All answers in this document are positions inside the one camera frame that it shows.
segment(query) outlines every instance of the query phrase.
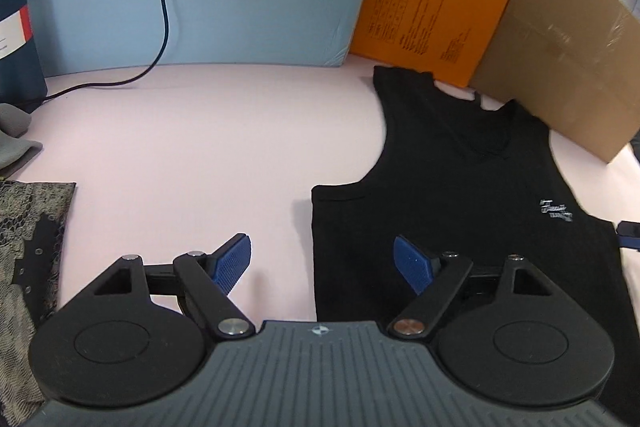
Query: red stripe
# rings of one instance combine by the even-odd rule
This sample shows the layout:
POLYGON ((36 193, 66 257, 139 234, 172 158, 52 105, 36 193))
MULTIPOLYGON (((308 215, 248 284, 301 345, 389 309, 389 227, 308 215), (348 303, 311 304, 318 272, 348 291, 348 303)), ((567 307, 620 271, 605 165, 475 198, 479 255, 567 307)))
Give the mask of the red stripe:
POLYGON ((31 31, 31 21, 29 20, 29 7, 26 4, 20 8, 20 20, 22 22, 24 41, 29 42, 29 39, 33 37, 33 32, 31 31))

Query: patterned garment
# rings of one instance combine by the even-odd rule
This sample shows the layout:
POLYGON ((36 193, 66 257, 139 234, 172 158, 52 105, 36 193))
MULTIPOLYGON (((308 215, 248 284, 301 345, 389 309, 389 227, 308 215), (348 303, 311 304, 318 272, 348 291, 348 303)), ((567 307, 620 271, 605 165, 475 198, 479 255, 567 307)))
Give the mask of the patterned garment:
POLYGON ((17 427, 44 401, 29 368, 29 343, 57 305, 75 187, 0 181, 0 426, 17 427))

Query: gray ridged plate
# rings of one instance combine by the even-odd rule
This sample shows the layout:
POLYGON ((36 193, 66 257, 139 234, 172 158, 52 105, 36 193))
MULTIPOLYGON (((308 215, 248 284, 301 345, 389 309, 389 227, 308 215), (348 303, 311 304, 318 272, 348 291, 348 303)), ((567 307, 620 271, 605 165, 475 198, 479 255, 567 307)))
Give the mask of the gray ridged plate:
POLYGON ((26 427, 622 427, 595 402, 526 412, 452 383, 426 347, 374 323, 267 322, 188 384, 124 410, 47 403, 26 427))

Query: white label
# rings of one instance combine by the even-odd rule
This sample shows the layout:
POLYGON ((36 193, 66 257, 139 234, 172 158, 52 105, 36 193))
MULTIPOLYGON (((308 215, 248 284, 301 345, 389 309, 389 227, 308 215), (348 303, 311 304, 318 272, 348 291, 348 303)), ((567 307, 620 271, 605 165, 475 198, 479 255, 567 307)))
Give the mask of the white label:
POLYGON ((0 21, 0 59, 20 49, 25 42, 20 11, 0 21))

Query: pink tablecloth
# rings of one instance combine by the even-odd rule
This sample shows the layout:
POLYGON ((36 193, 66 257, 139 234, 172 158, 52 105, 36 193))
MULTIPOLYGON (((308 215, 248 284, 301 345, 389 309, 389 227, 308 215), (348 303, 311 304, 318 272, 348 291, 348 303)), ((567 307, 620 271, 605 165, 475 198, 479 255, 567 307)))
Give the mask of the pink tablecloth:
MULTIPOLYGON (((385 129, 373 65, 349 57, 341 68, 163 66, 132 86, 84 89, 38 109, 26 137, 45 148, 17 179, 78 183, 61 302, 122 254, 169 263, 244 232, 253 258, 232 299, 256 324, 312 320, 310 191, 356 181, 378 158, 385 129)), ((49 89, 136 72, 58 77, 49 89)), ((588 212, 640 221, 640 167, 629 148, 605 165, 556 133, 551 146, 588 212)), ((624 251, 623 262, 638 314, 640 253, 624 251)))

